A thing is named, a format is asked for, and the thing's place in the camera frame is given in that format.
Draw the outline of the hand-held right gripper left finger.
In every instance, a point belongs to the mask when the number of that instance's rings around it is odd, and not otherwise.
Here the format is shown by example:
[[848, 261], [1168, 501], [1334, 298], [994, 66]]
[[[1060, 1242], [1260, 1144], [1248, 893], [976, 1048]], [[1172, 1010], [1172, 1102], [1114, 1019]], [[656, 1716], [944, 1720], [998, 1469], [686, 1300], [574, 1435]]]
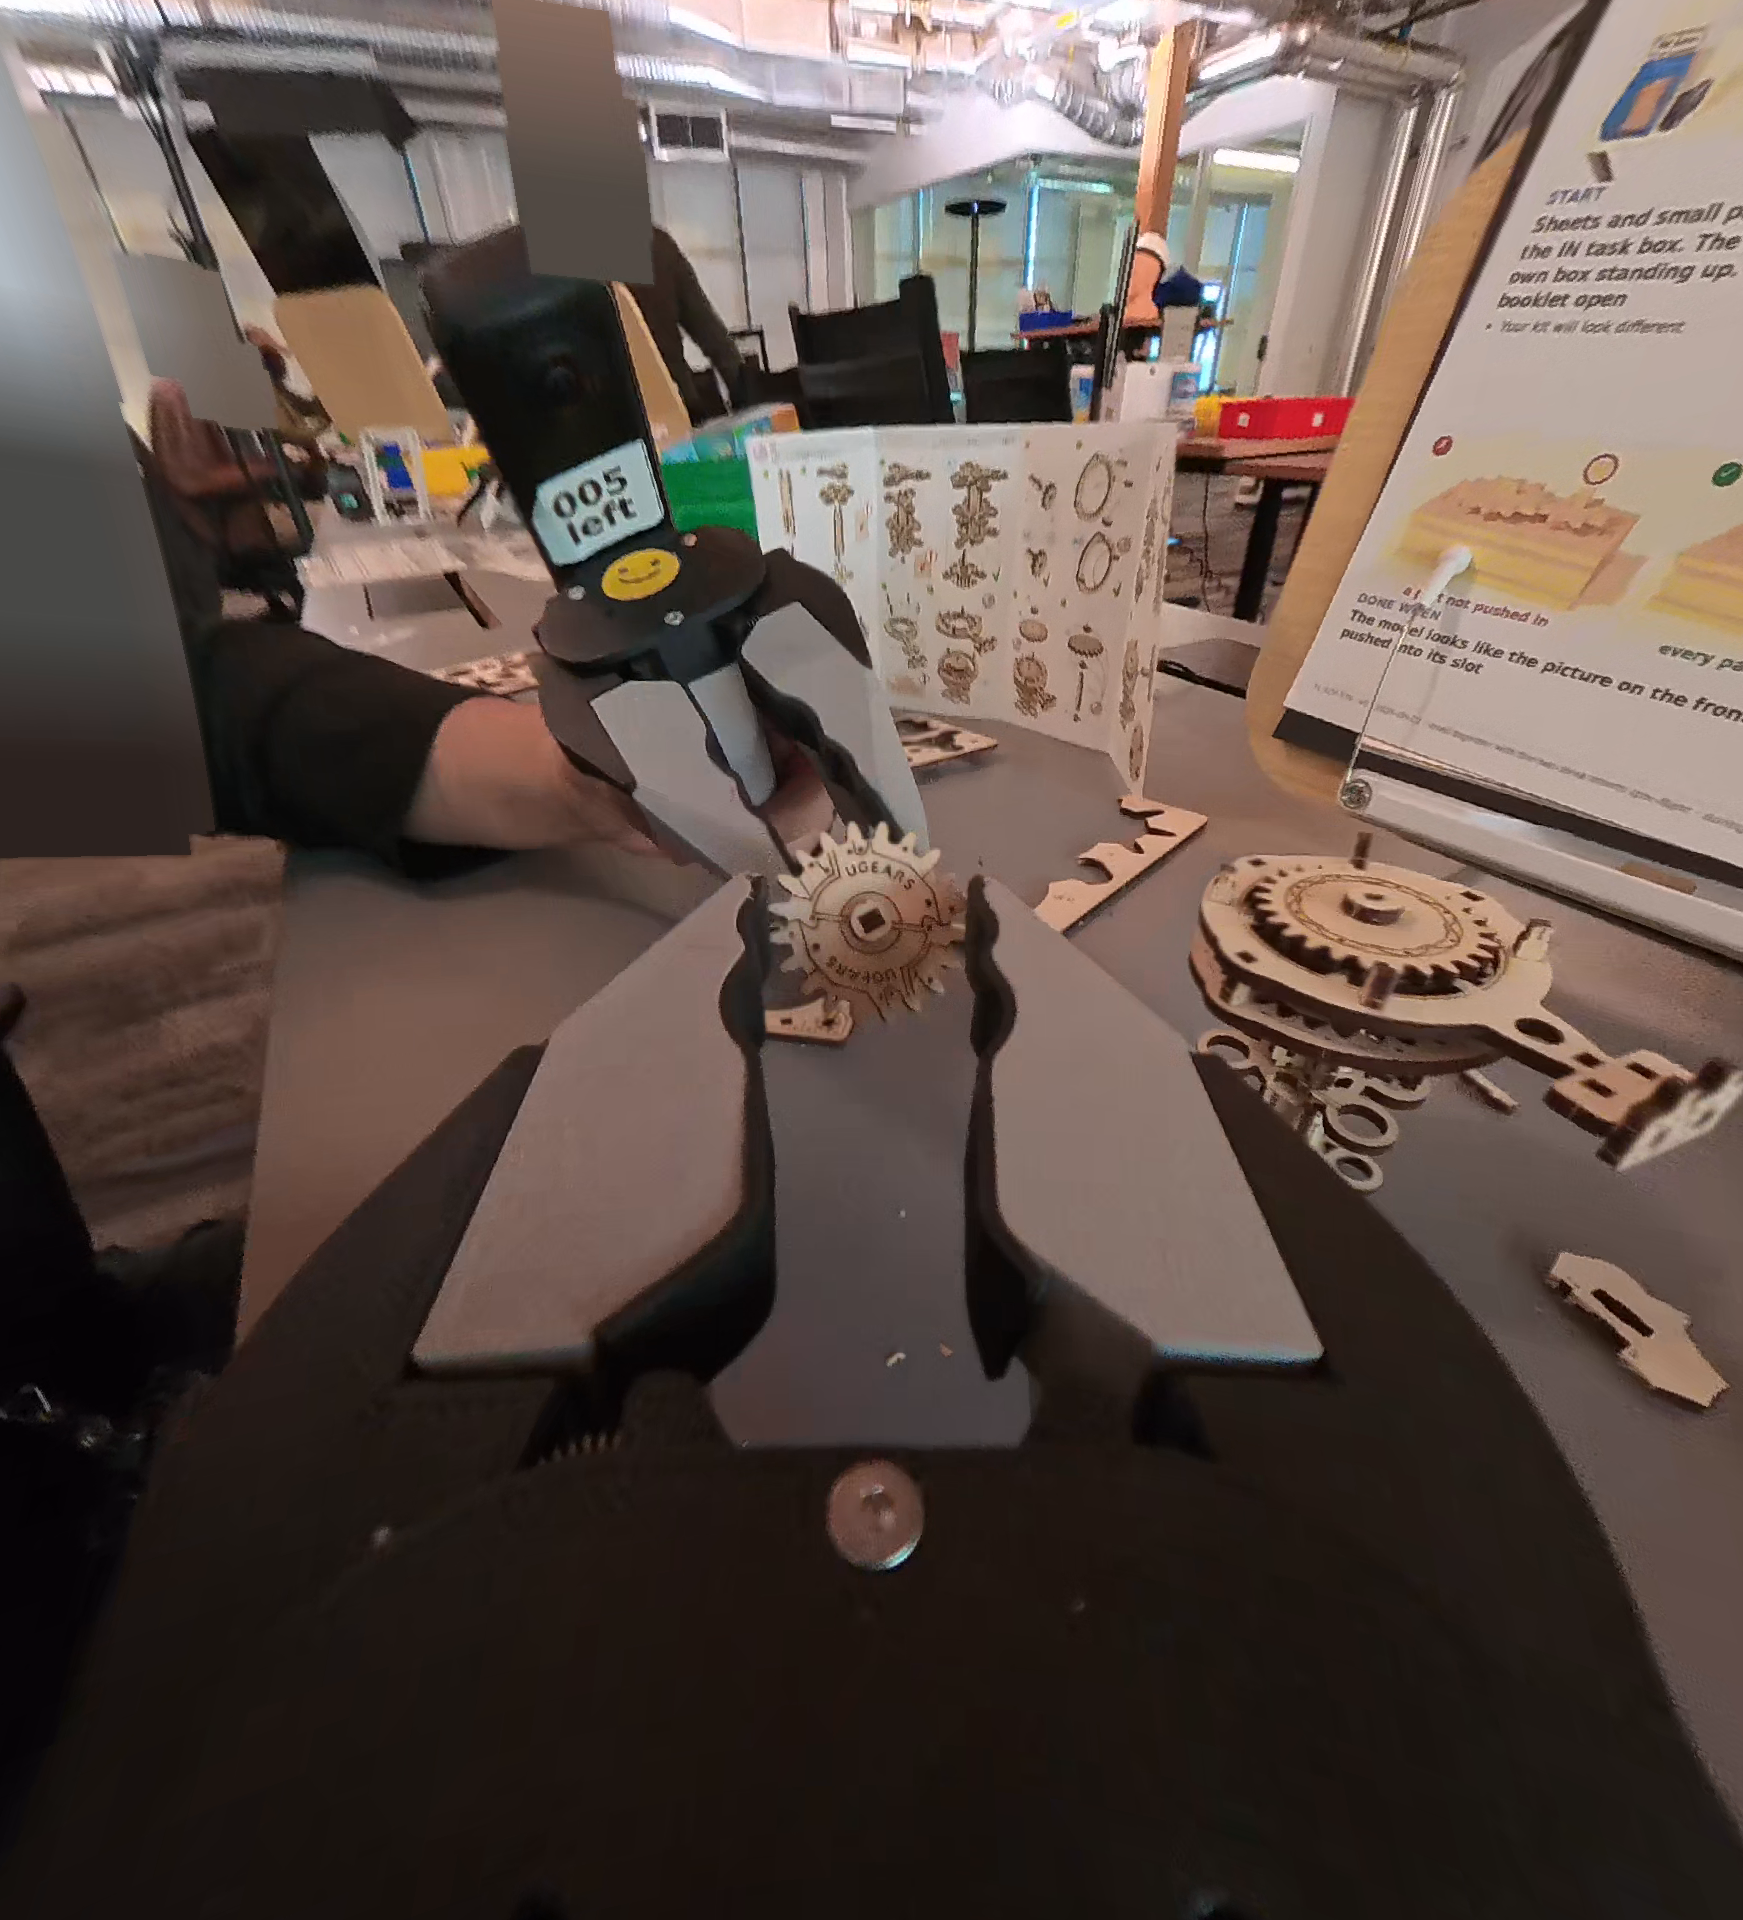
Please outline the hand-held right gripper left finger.
[[762, 1331], [766, 897], [732, 878], [555, 1030], [415, 1342], [423, 1375], [710, 1382]]

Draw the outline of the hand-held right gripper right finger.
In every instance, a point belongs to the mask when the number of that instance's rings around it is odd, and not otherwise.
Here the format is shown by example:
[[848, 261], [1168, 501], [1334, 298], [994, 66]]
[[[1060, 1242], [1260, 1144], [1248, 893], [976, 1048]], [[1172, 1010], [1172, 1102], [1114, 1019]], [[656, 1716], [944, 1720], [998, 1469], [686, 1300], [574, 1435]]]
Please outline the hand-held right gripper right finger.
[[1192, 1044], [992, 876], [966, 912], [984, 1374], [1308, 1370], [1324, 1346]]

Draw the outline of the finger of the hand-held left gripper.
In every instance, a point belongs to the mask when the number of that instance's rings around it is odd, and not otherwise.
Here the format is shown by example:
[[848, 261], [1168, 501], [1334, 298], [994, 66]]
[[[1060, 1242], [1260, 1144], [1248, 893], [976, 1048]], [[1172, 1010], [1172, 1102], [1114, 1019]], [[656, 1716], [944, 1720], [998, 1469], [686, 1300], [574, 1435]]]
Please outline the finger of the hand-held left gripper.
[[934, 851], [884, 682], [816, 614], [794, 604], [760, 617], [740, 671], [772, 744], [798, 750], [828, 795], [816, 826], [882, 827], [894, 845]]
[[652, 835], [726, 879], [776, 876], [788, 853], [718, 753], [716, 731], [682, 683], [630, 679], [592, 709], [630, 776]]

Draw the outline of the large wooden gear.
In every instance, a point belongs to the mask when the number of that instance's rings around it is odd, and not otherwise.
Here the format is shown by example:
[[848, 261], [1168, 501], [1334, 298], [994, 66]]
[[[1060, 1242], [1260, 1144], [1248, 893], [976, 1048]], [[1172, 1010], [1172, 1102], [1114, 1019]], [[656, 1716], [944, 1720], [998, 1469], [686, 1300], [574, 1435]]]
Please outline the large wooden gear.
[[966, 915], [962, 884], [938, 862], [912, 832], [896, 835], [886, 824], [820, 834], [796, 872], [780, 876], [786, 897], [770, 908], [786, 969], [882, 1018], [926, 1011], [944, 989]]

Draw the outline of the person's left forearm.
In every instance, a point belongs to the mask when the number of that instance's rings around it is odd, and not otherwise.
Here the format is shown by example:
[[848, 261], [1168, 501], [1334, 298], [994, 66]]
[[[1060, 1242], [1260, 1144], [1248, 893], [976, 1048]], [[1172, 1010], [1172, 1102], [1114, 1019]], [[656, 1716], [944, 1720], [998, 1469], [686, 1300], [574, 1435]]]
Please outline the person's left forearm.
[[499, 859], [407, 830], [439, 731], [473, 688], [293, 622], [223, 620], [185, 645], [219, 834], [365, 853], [415, 879]]

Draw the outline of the wooden gear model assembly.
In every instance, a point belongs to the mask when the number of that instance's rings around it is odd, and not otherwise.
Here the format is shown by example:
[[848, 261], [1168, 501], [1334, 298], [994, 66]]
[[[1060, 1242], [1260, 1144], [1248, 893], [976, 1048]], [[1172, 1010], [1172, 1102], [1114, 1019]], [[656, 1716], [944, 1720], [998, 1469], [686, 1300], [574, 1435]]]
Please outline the wooden gear model assembly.
[[1374, 859], [1370, 834], [1344, 855], [1236, 858], [1208, 882], [1190, 947], [1220, 1019], [1198, 1052], [1366, 1193], [1438, 1080], [1512, 1112], [1488, 1080], [1508, 1062], [1542, 1076], [1618, 1172], [1712, 1134], [1743, 1099], [1743, 1068], [1596, 1044], [1550, 1008], [1552, 931], [1474, 884]]

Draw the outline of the person's left hand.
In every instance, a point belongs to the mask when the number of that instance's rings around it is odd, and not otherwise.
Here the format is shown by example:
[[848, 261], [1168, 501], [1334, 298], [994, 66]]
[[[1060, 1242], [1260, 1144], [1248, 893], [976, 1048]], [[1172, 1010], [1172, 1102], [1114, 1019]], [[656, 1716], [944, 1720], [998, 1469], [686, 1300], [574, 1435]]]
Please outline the person's left hand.
[[660, 853], [638, 806], [582, 771], [537, 712], [489, 696], [447, 714], [405, 814], [405, 835], [477, 851], [600, 845]]

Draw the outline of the folded instruction booklet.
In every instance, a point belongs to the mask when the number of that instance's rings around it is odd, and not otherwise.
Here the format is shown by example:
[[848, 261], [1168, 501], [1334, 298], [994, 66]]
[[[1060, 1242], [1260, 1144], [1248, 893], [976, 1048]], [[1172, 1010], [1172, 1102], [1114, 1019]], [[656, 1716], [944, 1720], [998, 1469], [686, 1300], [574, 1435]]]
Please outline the folded instruction booklet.
[[1172, 532], [1160, 421], [748, 442], [758, 538], [828, 572], [894, 708], [1022, 724], [1146, 789]]

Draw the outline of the green plastic bin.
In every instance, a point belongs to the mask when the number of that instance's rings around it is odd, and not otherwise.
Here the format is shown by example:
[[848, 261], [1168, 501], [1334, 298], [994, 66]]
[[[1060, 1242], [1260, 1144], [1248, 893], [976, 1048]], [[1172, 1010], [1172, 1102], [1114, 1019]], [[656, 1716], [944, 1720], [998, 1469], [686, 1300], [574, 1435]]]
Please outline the green plastic bin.
[[660, 465], [670, 515], [680, 532], [720, 526], [758, 536], [748, 455], [738, 445], [668, 457]]

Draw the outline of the wavy-edged wooden offcut sheet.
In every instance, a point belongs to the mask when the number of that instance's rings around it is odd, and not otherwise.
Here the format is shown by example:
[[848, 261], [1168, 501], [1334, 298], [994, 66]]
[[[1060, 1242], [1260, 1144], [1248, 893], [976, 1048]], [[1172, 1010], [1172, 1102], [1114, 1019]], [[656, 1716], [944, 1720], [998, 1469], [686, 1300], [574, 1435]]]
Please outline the wavy-edged wooden offcut sheet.
[[1074, 926], [1110, 905], [1122, 891], [1136, 886], [1154, 867], [1188, 845], [1210, 818], [1202, 812], [1166, 804], [1138, 793], [1124, 793], [1120, 810], [1126, 824], [1138, 830], [1102, 839], [1076, 855], [1082, 867], [1096, 876], [1062, 876], [1052, 879], [1034, 915], [1052, 930], [1066, 934]]

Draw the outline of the black office chair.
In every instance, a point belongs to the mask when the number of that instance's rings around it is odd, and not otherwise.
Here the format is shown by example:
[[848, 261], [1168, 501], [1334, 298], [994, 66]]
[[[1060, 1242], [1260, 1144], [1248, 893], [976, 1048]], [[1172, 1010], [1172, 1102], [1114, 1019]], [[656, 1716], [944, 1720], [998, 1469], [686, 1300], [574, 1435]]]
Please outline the black office chair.
[[894, 299], [830, 312], [792, 305], [788, 316], [806, 432], [954, 423], [932, 275], [902, 277]]
[[1072, 423], [1068, 341], [1034, 337], [1016, 347], [972, 347], [960, 355], [964, 421]]

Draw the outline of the black floor lamp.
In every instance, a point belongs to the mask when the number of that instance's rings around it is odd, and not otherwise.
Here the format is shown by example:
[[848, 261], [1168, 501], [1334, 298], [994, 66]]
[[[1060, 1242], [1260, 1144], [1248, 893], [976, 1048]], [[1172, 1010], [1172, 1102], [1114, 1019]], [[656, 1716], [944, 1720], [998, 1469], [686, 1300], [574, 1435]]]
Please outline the black floor lamp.
[[980, 252], [984, 225], [1004, 214], [1008, 202], [1000, 196], [980, 194], [946, 202], [946, 214], [968, 228], [968, 272], [966, 272], [966, 324], [962, 354], [978, 347], [980, 332]]

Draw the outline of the wooden table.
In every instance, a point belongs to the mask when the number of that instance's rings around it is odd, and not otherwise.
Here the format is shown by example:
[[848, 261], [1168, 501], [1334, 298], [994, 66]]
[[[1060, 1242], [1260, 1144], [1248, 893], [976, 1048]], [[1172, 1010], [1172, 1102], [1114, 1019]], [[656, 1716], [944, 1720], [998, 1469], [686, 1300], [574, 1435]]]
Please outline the wooden table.
[[1232, 617], [1256, 623], [1262, 615], [1286, 494], [1310, 488], [1316, 496], [1342, 434], [1270, 439], [1226, 439], [1184, 429], [1176, 439], [1176, 469], [1206, 477], [1256, 477], [1262, 486], [1238, 576]]

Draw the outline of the slotted wooden part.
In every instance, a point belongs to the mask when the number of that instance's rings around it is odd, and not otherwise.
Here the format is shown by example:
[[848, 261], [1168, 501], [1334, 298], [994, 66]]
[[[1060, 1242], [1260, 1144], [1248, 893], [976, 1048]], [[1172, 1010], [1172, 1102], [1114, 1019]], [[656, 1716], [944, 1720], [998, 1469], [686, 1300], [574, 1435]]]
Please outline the slotted wooden part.
[[1690, 1316], [1654, 1295], [1622, 1265], [1560, 1252], [1546, 1283], [1600, 1325], [1618, 1343], [1620, 1361], [1654, 1392], [1702, 1410], [1728, 1392], [1724, 1375], [1700, 1352]]

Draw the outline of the task instruction board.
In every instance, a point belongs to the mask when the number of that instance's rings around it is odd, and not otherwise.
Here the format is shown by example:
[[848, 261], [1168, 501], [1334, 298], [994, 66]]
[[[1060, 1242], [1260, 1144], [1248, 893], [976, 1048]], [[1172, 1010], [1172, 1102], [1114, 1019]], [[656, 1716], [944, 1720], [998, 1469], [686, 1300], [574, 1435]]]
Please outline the task instruction board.
[[1743, 961], [1743, 3], [1598, 3], [1280, 733], [1340, 804]]

